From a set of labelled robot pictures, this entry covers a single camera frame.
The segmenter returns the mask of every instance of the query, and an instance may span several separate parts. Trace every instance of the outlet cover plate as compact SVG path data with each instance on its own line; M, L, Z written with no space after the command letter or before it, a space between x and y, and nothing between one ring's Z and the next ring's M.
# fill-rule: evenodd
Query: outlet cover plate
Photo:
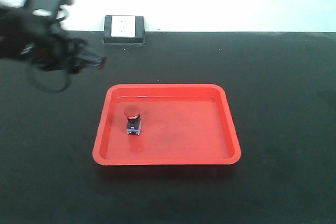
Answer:
M112 16L111 37L135 37L135 16Z

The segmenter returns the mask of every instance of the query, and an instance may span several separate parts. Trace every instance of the plastic tray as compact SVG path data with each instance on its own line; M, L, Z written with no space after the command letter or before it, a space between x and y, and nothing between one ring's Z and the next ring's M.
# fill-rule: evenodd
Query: plastic tray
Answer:
M127 135L128 105L141 134ZM240 147L224 90L213 84L121 84L107 92L93 158L101 165L233 164Z

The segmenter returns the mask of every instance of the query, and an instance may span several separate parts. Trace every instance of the red button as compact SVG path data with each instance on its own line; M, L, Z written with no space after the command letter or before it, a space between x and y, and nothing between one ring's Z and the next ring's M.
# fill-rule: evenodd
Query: red button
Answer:
M136 119L140 115L140 108L136 105L127 106L124 114L128 119Z

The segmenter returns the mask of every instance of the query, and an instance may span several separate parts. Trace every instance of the black tabletop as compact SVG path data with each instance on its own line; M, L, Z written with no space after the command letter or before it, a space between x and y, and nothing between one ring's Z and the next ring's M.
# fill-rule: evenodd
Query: black tabletop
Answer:
M336 223L335 34L147 33L65 92L0 64L0 223ZM59 85L59 72L39 76ZM121 83L224 88L235 165L102 167L92 149L106 91Z

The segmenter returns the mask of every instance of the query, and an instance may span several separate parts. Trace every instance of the wall outlet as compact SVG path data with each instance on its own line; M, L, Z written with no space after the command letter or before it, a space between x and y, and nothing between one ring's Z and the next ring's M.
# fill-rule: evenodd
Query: wall outlet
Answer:
M144 44L143 16L105 16L103 42L107 44Z
M111 37L135 37L135 16L112 16Z

